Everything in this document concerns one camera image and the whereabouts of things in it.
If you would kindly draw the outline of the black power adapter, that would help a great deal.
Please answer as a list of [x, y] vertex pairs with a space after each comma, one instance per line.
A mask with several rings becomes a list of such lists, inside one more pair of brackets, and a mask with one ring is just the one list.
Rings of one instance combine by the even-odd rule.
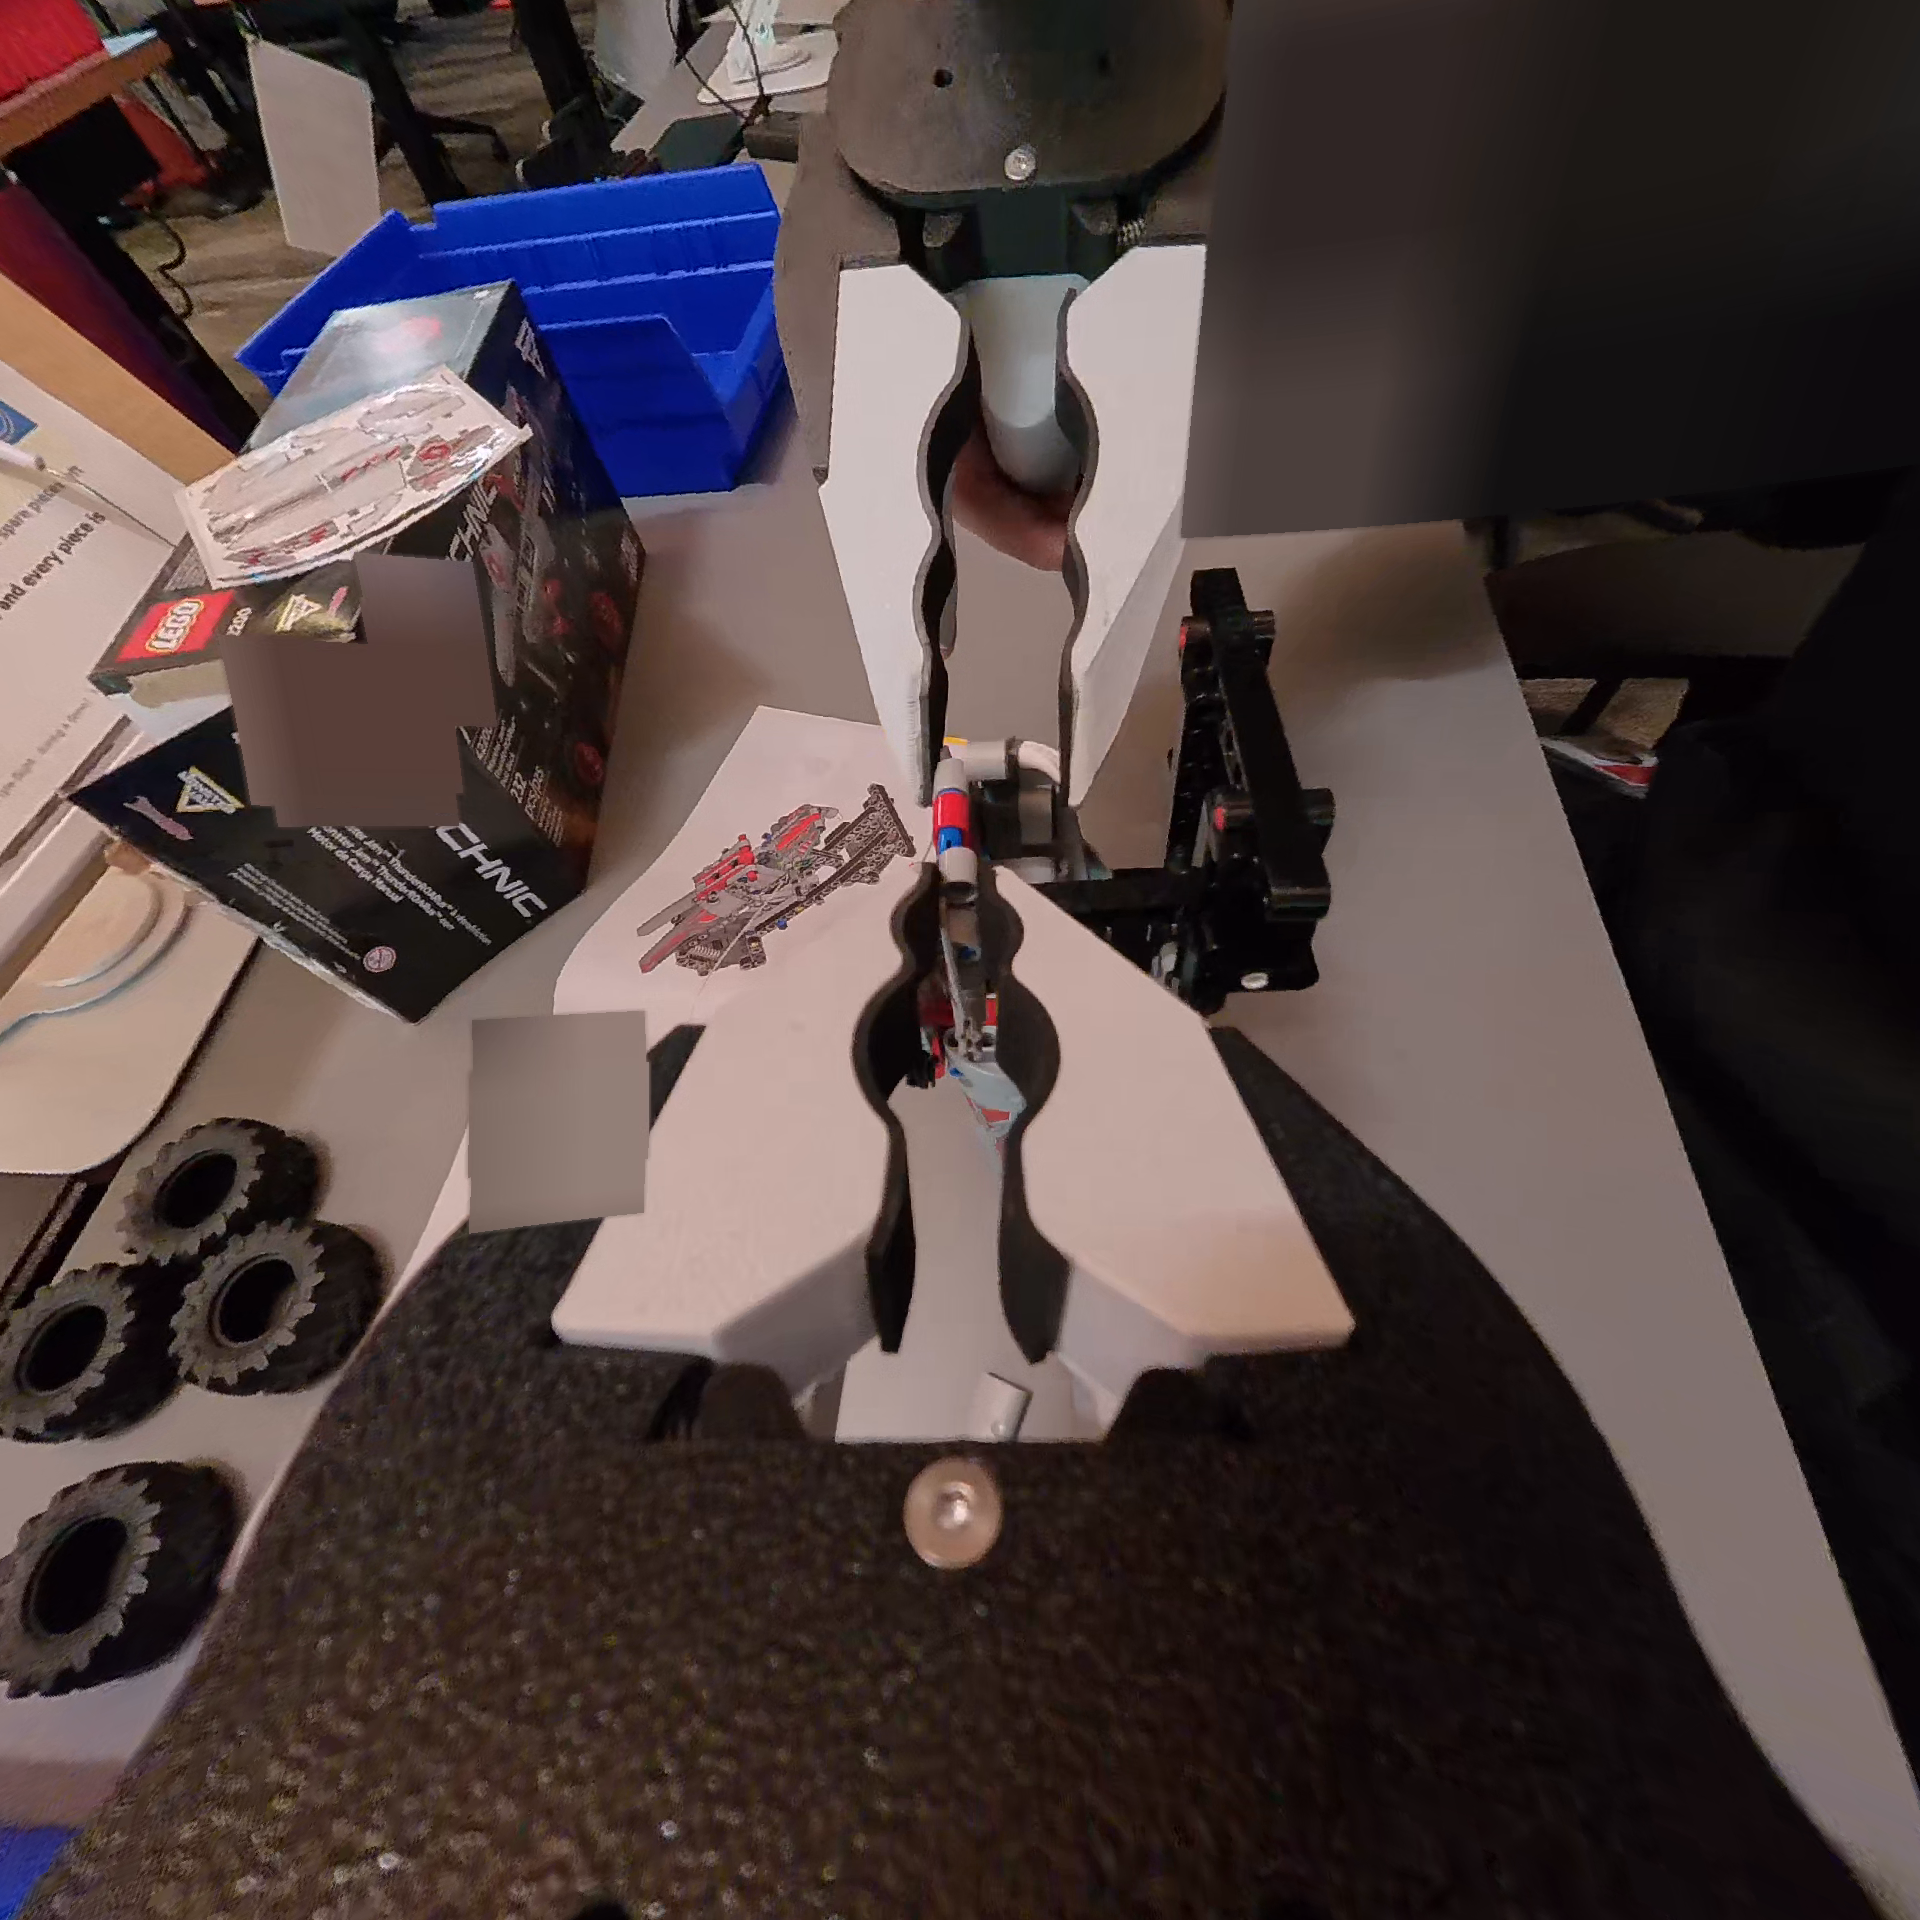
[[659, 171], [699, 171], [737, 159], [795, 162], [801, 156], [803, 114], [764, 111], [745, 124], [724, 114], [683, 116], [667, 126], [647, 148]]

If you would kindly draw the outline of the white standing card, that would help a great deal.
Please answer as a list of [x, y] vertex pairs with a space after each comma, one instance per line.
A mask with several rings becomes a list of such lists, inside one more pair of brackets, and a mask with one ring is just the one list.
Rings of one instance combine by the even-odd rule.
[[368, 86], [259, 36], [247, 71], [286, 245], [343, 255], [383, 217]]

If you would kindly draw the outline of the black toy brick chassis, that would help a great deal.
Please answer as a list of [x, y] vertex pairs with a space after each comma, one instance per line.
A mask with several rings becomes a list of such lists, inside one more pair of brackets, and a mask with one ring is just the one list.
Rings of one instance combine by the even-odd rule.
[[1180, 631], [1185, 718], [1163, 862], [1044, 877], [1040, 894], [1201, 1018], [1318, 982], [1336, 801], [1303, 787], [1266, 677], [1276, 617], [1201, 566]]

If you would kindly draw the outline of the sticker sheet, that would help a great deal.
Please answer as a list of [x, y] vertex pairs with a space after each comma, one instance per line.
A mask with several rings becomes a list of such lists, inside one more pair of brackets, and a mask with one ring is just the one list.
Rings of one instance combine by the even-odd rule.
[[303, 422], [177, 494], [208, 587], [354, 558], [467, 491], [534, 436], [439, 365]]

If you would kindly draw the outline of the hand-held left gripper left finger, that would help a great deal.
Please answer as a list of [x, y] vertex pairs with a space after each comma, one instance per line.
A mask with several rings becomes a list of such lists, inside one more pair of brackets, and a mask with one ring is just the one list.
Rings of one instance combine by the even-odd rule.
[[873, 1338], [868, 1246], [890, 1123], [857, 1081], [857, 1021], [897, 978], [918, 877], [812, 907], [722, 998], [647, 1147], [646, 1205], [611, 1215], [552, 1327], [579, 1349], [766, 1366], [801, 1397]]

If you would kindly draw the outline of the wooden top desk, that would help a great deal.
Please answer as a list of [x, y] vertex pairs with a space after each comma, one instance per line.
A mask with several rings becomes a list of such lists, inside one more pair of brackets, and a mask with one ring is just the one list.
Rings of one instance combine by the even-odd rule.
[[108, 36], [98, 55], [36, 81], [3, 100], [3, 158], [68, 126], [95, 106], [128, 93], [171, 61], [159, 31]]

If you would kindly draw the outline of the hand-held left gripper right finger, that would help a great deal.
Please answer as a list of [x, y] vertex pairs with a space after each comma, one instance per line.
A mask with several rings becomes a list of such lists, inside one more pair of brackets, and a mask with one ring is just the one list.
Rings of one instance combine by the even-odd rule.
[[1065, 1261], [1047, 1350], [1114, 1427], [1140, 1374], [1340, 1349], [1343, 1299], [1209, 1025], [996, 875], [1018, 923], [999, 1063], [1025, 1092], [1007, 1147], [1025, 1215]]

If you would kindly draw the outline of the open instruction booklet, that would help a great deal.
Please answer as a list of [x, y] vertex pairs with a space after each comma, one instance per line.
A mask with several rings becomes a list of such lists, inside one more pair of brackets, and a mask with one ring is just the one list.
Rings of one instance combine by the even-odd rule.
[[878, 726], [762, 707], [577, 941], [553, 1009], [646, 1013], [654, 1038], [706, 1025], [888, 930], [927, 850], [928, 812]]

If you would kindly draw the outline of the white card sheet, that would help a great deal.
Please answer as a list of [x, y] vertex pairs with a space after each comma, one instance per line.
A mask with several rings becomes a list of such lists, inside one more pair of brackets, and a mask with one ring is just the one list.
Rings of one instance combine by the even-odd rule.
[[162, 1113], [257, 949], [159, 869], [105, 869], [3, 997], [3, 1173], [115, 1162]]

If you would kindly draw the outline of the black toy tyre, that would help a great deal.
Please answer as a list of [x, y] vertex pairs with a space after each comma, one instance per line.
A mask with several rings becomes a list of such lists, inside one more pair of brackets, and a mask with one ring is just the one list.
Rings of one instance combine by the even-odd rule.
[[171, 1317], [134, 1267], [97, 1265], [6, 1310], [3, 1436], [63, 1445], [122, 1434], [177, 1385]]
[[137, 1460], [76, 1482], [3, 1566], [9, 1695], [98, 1690], [168, 1665], [217, 1601], [238, 1537], [230, 1478]]
[[377, 1249], [329, 1221], [278, 1221], [200, 1265], [171, 1323], [177, 1377], [216, 1395], [295, 1395], [334, 1374], [371, 1327]]
[[319, 1198], [312, 1143], [266, 1119], [216, 1117], [148, 1157], [128, 1189], [119, 1235], [136, 1259], [200, 1261], [257, 1228], [312, 1215]]

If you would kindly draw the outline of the black toy set box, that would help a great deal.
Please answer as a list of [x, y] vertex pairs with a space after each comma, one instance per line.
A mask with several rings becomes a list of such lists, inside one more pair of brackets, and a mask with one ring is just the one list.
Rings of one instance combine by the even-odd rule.
[[[116, 841], [195, 884], [278, 951], [419, 1025], [583, 892], [646, 566], [633, 522], [521, 291], [334, 313], [247, 450], [446, 365], [534, 436], [467, 491], [354, 558], [274, 583], [208, 587], [186, 538], [91, 679], [162, 709], [216, 713], [67, 789]], [[364, 650], [368, 617], [451, 625], [481, 726], [400, 726], [394, 701], [343, 699], [329, 753], [383, 733], [455, 775], [446, 823], [283, 823], [257, 793], [233, 716], [233, 650]]]

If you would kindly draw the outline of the brown cardboard sheet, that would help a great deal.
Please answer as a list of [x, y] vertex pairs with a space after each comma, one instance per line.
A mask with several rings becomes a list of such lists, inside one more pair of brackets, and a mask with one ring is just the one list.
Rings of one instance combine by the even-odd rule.
[[3, 362], [178, 484], [200, 483], [231, 460], [195, 418], [12, 279], [3, 279]]

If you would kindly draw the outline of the grey desk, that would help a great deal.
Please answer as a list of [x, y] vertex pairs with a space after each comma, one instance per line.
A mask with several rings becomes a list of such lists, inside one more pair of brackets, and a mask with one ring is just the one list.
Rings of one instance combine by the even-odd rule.
[[1915, 1916], [1915, 1789], [1450, 525], [1211, 541], [1337, 795], [1323, 981], [1230, 1010], [1360, 1355], [1240, 1434], [711, 1445], [455, 1239], [326, 1399], [180, 1397], [267, 1497], [211, 1639], [6, 1702], [34, 1916]]

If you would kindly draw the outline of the blue plastic parts bin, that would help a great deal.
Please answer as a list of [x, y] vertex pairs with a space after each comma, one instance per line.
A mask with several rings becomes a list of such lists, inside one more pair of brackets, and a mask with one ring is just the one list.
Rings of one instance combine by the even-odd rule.
[[777, 238], [754, 159], [394, 210], [236, 362], [278, 393], [343, 309], [514, 282], [620, 494], [728, 491], [784, 383]]

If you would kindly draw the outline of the grey toy brick model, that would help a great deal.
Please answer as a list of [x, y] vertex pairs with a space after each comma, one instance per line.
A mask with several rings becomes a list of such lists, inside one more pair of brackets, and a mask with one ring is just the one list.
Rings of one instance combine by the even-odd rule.
[[982, 875], [999, 869], [1030, 884], [1088, 875], [1059, 750], [1022, 737], [944, 740], [950, 770], [932, 802], [919, 894], [928, 949], [919, 959], [919, 1086], [951, 1086], [996, 1162], [1026, 1109], [999, 1058], [999, 981], [984, 946]]

